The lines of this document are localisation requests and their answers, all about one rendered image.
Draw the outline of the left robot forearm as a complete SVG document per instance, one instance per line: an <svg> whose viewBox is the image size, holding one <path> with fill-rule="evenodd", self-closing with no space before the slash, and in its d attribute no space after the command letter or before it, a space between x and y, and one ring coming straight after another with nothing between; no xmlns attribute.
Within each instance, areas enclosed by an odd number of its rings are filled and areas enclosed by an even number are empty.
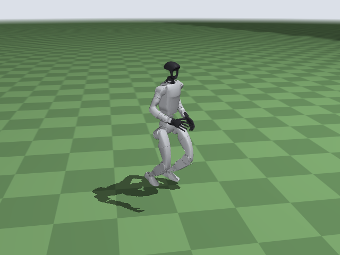
<svg viewBox="0 0 340 255"><path fill-rule="evenodd" d="M184 116L183 113L186 112L186 111L185 111L184 107L182 106L181 100L179 101L178 112L181 114L181 116L182 116L183 118L185 118L185 116ZM186 112L186 113L187 113L187 112Z"/></svg>

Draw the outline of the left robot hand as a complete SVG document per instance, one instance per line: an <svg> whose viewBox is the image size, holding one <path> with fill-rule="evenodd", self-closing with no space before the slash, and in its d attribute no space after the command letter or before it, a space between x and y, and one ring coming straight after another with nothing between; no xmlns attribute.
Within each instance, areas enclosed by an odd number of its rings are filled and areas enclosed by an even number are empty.
<svg viewBox="0 0 340 255"><path fill-rule="evenodd" d="M194 126L193 120L192 120L191 118L188 117L189 115L188 115L186 112L184 112L183 114L184 114L184 116L185 116L186 121L189 123L189 127L190 127L189 130L193 130L194 127L195 127L195 126Z"/></svg>

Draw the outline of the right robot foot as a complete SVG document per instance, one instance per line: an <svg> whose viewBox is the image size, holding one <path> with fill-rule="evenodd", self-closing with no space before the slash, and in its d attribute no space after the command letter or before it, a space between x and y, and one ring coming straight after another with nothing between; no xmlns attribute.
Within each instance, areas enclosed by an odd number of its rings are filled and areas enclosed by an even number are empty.
<svg viewBox="0 0 340 255"><path fill-rule="evenodd" d="M149 181L149 183L151 184L151 185L153 185L153 186L159 186L159 182L155 179L155 177L153 176L153 177L149 177L148 176L148 174L149 174L150 172L146 172L145 173L145 178Z"/></svg>

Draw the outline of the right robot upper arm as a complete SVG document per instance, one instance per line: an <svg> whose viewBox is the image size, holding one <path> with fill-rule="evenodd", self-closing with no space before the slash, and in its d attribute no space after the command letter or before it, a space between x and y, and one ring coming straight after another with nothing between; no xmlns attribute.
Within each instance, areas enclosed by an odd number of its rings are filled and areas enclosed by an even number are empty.
<svg viewBox="0 0 340 255"><path fill-rule="evenodd" d="M150 112L150 108L151 107L155 107L157 109L157 105L159 104L161 98L163 95L165 95L166 93L166 86L165 85L161 85L161 86L157 86L155 89L155 94L154 97L152 99L151 105L149 107L149 112ZM157 109L158 110L158 109Z"/></svg>

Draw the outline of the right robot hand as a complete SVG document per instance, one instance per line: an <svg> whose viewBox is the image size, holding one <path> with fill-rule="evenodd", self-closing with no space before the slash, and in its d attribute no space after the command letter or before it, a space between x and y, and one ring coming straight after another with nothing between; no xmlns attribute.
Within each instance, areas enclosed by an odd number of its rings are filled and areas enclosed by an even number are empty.
<svg viewBox="0 0 340 255"><path fill-rule="evenodd" d="M172 118L171 123L168 123L168 124L169 125L174 125L176 128L179 128L179 129L181 129L182 131L185 132L185 130L183 130L182 128L187 130L187 128L185 128L184 126L187 126L186 124L189 125L189 123L185 122L185 121L182 121L182 120L186 120L186 119L185 118L179 118L179 119ZM186 124L183 124L183 123L186 123ZM182 126L182 125L184 125L184 126ZM182 128L180 128L180 127L182 127ZM189 127L189 126L187 126L187 127Z"/></svg>

